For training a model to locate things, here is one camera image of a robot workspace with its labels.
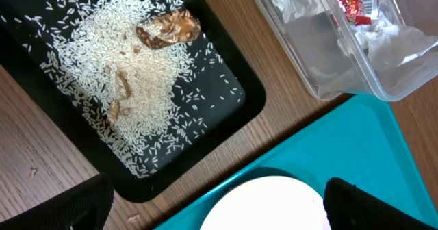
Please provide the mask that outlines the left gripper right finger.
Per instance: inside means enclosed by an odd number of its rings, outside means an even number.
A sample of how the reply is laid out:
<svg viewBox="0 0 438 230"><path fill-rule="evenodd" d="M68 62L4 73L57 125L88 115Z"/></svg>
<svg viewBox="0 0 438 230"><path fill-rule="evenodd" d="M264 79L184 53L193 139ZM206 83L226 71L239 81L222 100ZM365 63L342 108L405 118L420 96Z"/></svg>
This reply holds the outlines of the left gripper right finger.
<svg viewBox="0 0 438 230"><path fill-rule="evenodd" d="M437 230L338 177L326 183L323 202L333 230Z"/></svg>

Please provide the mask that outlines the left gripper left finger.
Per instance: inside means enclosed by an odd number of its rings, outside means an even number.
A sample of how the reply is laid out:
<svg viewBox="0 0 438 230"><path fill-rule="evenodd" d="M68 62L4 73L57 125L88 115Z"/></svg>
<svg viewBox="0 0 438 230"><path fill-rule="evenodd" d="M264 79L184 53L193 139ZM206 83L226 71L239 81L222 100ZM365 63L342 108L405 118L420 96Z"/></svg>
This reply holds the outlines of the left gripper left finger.
<svg viewBox="0 0 438 230"><path fill-rule="evenodd" d="M103 174L1 223L2 229L102 229L110 214L114 187Z"/></svg>

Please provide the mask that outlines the large pink plate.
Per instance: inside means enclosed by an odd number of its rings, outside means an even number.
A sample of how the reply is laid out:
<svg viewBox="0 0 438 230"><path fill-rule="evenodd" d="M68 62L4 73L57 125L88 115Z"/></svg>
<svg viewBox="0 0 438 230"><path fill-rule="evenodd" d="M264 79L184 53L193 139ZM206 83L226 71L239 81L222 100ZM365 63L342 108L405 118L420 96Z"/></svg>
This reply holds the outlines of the large pink plate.
<svg viewBox="0 0 438 230"><path fill-rule="evenodd" d="M201 229L330 229L323 198L306 183L284 176L252 179L227 192Z"/></svg>

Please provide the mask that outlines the white napkin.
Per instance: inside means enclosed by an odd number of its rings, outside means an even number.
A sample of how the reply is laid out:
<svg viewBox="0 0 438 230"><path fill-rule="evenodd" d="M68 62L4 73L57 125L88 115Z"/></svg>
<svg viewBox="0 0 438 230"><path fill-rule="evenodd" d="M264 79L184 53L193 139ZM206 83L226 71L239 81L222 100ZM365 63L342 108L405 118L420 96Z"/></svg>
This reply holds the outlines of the white napkin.
<svg viewBox="0 0 438 230"><path fill-rule="evenodd" d="M271 1L286 23L328 10L321 0ZM371 25L349 25L368 60L379 72L406 64L437 46L436 36L427 36L412 26L392 23L381 13L379 5L378 18Z"/></svg>

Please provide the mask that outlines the brown food scrap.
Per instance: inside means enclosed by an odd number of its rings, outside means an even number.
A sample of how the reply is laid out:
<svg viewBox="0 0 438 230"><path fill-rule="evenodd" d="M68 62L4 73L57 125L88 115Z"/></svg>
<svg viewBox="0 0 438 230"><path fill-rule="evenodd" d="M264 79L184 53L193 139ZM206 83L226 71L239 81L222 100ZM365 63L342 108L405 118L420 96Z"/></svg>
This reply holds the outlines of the brown food scrap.
<svg viewBox="0 0 438 230"><path fill-rule="evenodd" d="M137 37L152 50L193 42L201 32L200 21L186 9L150 17L136 26Z"/></svg>

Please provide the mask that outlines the red snack wrapper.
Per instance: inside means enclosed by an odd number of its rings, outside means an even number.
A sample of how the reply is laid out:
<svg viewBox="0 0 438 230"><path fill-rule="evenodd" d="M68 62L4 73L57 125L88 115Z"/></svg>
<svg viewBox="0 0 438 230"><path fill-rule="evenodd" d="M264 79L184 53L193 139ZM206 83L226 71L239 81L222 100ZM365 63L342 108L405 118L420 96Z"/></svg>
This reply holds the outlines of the red snack wrapper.
<svg viewBox="0 0 438 230"><path fill-rule="evenodd" d="M355 26L371 25L378 18L377 0L337 0L347 21Z"/></svg>

